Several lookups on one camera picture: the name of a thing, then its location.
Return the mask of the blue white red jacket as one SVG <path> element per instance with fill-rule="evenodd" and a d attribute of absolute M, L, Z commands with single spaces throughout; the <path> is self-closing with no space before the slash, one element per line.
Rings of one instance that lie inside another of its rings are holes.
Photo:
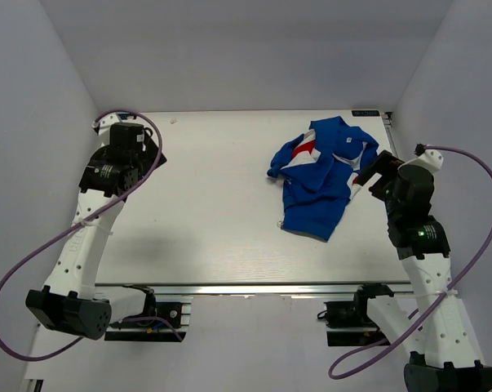
<path fill-rule="evenodd" d="M 307 132 L 274 154 L 267 171 L 283 179 L 281 228 L 328 241 L 378 148 L 373 136 L 340 116 L 310 122 Z"/>

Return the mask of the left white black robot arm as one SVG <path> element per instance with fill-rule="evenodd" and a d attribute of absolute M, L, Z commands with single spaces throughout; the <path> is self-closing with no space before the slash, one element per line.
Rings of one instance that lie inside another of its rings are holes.
<path fill-rule="evenodd" d="M 153 290 L 129 285 L 106 292 L 95 281 L 106 243 L 132 189 L 151 170 L 163 164 L 152 132 L 142 124 L 115 122 L 107 142 L 91 156 L 79 182 L 73 224 L 54 269 L 41 290 L 29 291 L 25 304 L 49 330 L 100 339 L 107 328 L 131 317 L 147 326 L 157 316 Z"/>

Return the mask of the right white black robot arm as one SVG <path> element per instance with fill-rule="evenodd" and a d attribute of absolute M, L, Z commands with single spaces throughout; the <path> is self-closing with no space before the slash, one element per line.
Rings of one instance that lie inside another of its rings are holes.
<path fill-rule="evenodd" d="M 397 250 L 415 296 L 419 316 L 402 313 L 393 291 L 385 284 L 366 284 L 353 298 L 353 317 L 362 325 L 375 324 L 405 352 L 404 381 L 409 391 L 491 391 L 492 367 L 479 359 L 459 312 L 450 272 L 450 245 L 443 226 L 431 215 L 434 172 L 443 157 L 436 150 L 404 163 L 388 151 L 378 155 L 357 178 L 383 201 L 388 236 Z"/>

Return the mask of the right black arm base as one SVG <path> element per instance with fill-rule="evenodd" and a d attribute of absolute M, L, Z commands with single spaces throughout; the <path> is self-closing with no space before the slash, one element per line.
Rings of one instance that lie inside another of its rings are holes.
<path fill-rule="evenodd" d="M 350 301 L 328 301 L 326 309 L 317 314 L 317 320 L 326 324 L 329 347 L 366 347 L 377 343 L 389 345 L 377 324 L 367 316 L 369 299 L 377 296 L 394 298 L 394 292 L 383 283 L 361 285 Z"/>

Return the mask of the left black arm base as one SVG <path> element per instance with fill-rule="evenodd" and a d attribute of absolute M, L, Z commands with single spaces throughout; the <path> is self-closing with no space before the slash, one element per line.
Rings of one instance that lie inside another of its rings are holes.
<path fill-rule="evenodd" d="M 125 285 L 107 287 L 112 319 L 104 334 L 106 341 L 181 342 L 190 323 L 192 299 L 157 294 L 151 287 Z"/>

